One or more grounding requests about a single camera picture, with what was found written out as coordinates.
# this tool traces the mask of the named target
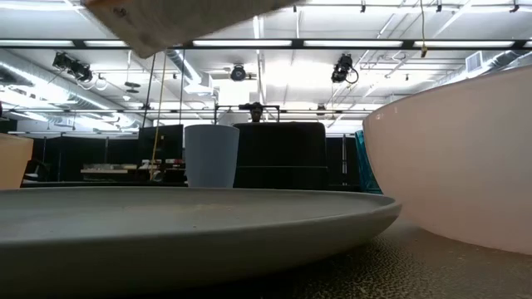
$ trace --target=ductwork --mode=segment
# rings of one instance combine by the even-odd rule
[[[503,71],[511,67],[515,67],[517,64],[519,66],[525,66],[532,63],[532,56],[530,56],[529,51],[483,51],[482,52],[482,69],[475,74],[471,75],[466,66],[462,66],[460,69],[453,71],[451,74],[445,76],[443,79],[437,81],[433,86],[427,88],[435,88],[438,86],[443,86],[446,84],[451,84],[457,81],[461,81],[473,76],[481,76],[490,74],[496,71]]]
[[[165,54],[168,56],[168,59],[177,66],[181,71],[181,74],[185,76],[185,80],[189,84],[184,88],[186,93],[196,95],[212,95],[214,93],[212,77],[209,74],[196,71],[192,65],[186,61],[183,54],[177,50],[168,49],[165,51]]]
[[[8,74],[16,80],[12,83],[16,88],[24,89],[24,86],[37,87],[32,89],[37,90],[37,92],[42,92],[42,98],[49,100],[50,105],[57,108],[73,110],[124,109],[124,107],[110,100],[86,91],[78,85],[2,49],[0,49],[0,69],[2,73]],[[64,103],[57,103],[55,101],[56,97],[61,97]],[[43,105],[48,104],[46,100],[42,101]],[[42,114],[42,116],[54,124],[66,123],[63,118],[68,118],[68,116],[64,115]],[[124,122],[124,125],[127,127],[139,127],[142,123],[142,117],[139,115],[107,114],[107,116],[115,118],[118,116],[123,120],[128,120]]]

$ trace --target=tray rim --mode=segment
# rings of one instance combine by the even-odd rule
[[[38,240],[11,240],[3,241],[0,238],[0,249],[9,248],[9,247],[20,247],[20,246],[39,246],[39,245],[49,245],[49,244],[69,244],[69,243],[92,243],[92,242],[114,242],[114,241],[126,241],[126,240],[135,240],[143,241],[149,240],[152,238],[186,238],[186,237],[200,237],[208,235],[220,235],[220,234],[234,234],[234,233],[246,233],[250,231],[260,231],[268,230],[275,228],[293,228],[299,226],[308,226],[315,225],[316,223],[334,223],[341,222],[347,219],[354,218],[368,218],[372,215],[381,215],[381,214],[392,214],[395,215],[395,218],[390,223],[390,225],[396,221],[401,213],[402,204],[398,203],[395,199],[390,197],[379,195],[379,194],[364,194],[364,193],[355,193],[355,192],[339,192],[339,191],[314,191],[314,190],[282,190],[282,189],[205,189],[205,188],[181,188],[181,187],[53,187],[53,188],[34,188],[34,189],[10,189],[10,190],[0,190],[0,202],[2,201],[2,194],[17,194],[17,193],[37,193],[43,190],[53,190],[57,191],[59,189],[75,189],[80,191],[83,189],[181,189],[181,190],[194,190],[194,191],[221,191],[229,192],[235,190],[241,190],[244,192],[271,192],[271,193],[293,193],[293,194],[329,194],[336,196],[362,196],[363,199],[376,199],[381,205],[378,208],[366,211],[363,213],[345,213],[340,215],[332,216],[322,216],[316,218],[308,219],[298,219],[291,221],[283,221],[277,223],[261,223],[253,225],[243,225],[237,227],[227,227],[227,228],[211,228],[197,231],[184,231],[184,232],[173,232],[173,233],[148,233],[148,234],[129,234],[129,235],[116,235],[116,236],[100,236],[100,237],[76,237],[76,238],[48,238],[48,239],[38,239]]]

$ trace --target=tan object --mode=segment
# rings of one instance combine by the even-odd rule
[[[33,140],[0,134],[0,189],[20,188],[32,151]]]
[[[86,7],[142,58],[294,0],[88,0]]]
[[[409,96],[364,120],[386,196],[422,228],[532,254],[532,67]]]

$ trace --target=cable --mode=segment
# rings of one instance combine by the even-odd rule
[[[153,144],[153,153],[151,154],[150,180],[153,180],[153,173],[154,173],[153,164],[155,162],[155,152],[157,151],[157,141],[159,140],[160,108],[162,107],[162,104],[163,104],[163,91],[165,89],[166,57],[167,56],[165,55],[165,61],[163,62],[163,77],[160,83],[159,111],[157,111],[157,126],[155,128],[155,143]]]
[[[428,48],[425,45],[425,9],[423,8],[423,0],[420,0],[421,4],[421,36],[423,38],[423,45],[421,46],[421,58],[425,58]]]
[[[346,78],[346,82],[349,83],[349,84],[351,84],[351,85],[353,85],[353,84],[355,84],[355,83],[358,82],[358,79],[360,78],[360,76],[358,75],[358,71],[357,71],[357,70],[355,70],[355,69],[352,68],[352,67],[351,67],[351,70],[354,71],[355,74],[357,74],[357,79],[356,79],[355,81],[351,82],[351,81],[349,81],[349,80]]]
[[[60,72],[58,72],[58,73],[57,73],[57,74],[56,74],[56,75],[55,75],[55,76],[54,76],[54,77],[53,77],[53,78],[47,83],[47,85],[50,84],[50,83],[52,83],[52,81],[56,80],[56,78],[58,78],[59,75],[61,75],[65,70],[66,70],[66,69],[62,69]]]
[[[84,87],[84,86],[80,83],[79,80],[76,80],[76,83],[77,83],[77,85],[78,85],[79,87],[83,88],[83,89],[86,90],[86,91],[91,90],[91,89],[96,85],[96,83],[94,83],[94,84],[92,84],[91,87]]]

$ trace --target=hanging cord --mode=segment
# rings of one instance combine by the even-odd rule
[[[425,58],[429,49],[425,45],[425,9],[423,8],[423,0],[420,0],[421,4],[421,36],[423,37],[423,45],[421,46],[421,58]]]
[[[131,68],[131,50],[127,52],[127,71],[126,71],[126,82],[130,81],[130,68]]]
[[[150,180],[153,180],[153,173],[154,173],[153,164],[155,162],[155,152],[157,151],[157,141],[159,141],[160,108],[163,104],[163,90],[165,89],[166,57],[167,56],[165,55],[165,61],[163,62],[163,78],[160,81],[159,110],[157,111],[157,126],[155,128],[155,143],[153,144],[153,153],[151,154]]]
[[[57,73],[57,74],[56,74],[56,75],[55,75],[55,76],[54,76],[54,77],[53,77],[53,78],[47,83],[47,85],[50,84],[50,83],[52,83],[54,80],[56,80],[56,79],[59,77],[59,75],[61,75],[65,70],[66,70],[66,69],[62,69],[60,72],[58,72],[58,73]]]

